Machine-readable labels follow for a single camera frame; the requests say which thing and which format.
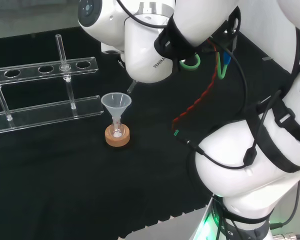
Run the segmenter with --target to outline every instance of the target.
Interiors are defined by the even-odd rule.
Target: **metal connector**
[[[294,233],[286,233],[273,236],[273,240],[297,240],[297,237]]]

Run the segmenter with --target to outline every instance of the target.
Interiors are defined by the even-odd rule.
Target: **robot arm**
[[[211,36],[236,8],[239,0],[122,0],[122,4],[142,22],[153,25],[175,23],[181,38],[197,47]],[[169,31],[150,28],[131,19],[115,0],[81,0],[79,23],[99,40],[103,49],[124,53],[130,77],[142,83],[155,83],[169,77],[174,63],[155,47],[160,35]],[[167,42],[160,42],[166,47]]]

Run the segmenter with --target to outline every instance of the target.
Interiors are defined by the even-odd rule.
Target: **rack hole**
[[[9,70],[9,71],[6,71],[4,73],[4,75],[7,77],[7,78],[15,78],[17,76],[20,75],[20,70],[18,69],[14,69],[14,70]]]
[[[42,66],[39,67],[39,72],[42,74],[48,74],[51,73],[54,70],[53,66]]]
[[[89,61],[79,61],[75,65],[78,69],[86,69],[90,67],[91,63]]]

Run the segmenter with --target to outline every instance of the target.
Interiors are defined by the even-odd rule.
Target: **green light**
[[[205,221],[202,220],[198,230],[196,231],[196,234],[194,236],[194,240],[209,240],[210,238],[210,234],[211,234],[211,218],[210,216],[208,216]]]

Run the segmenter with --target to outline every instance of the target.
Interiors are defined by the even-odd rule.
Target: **green cable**
[[[199,67],[199,65],[201,64],[201,59],[200,59],[198,54],[195,55],[195,58],[196,58],[196,61],[197,61],[196,65],[188,66],[188,65],[184,64],[182,61],[180,61],[180,66],[183,67],[186,70],[189,70],[189,71],[196,70]]]
[[[223,70],[222,70],[222,73],[221,73],[220,53],[218,52],[218,77],[219,77],[219,79],[224,79],[225,78],[226,72],[227,72],[227,68],[228,68],[228,65],[225,64],[223,66]]]

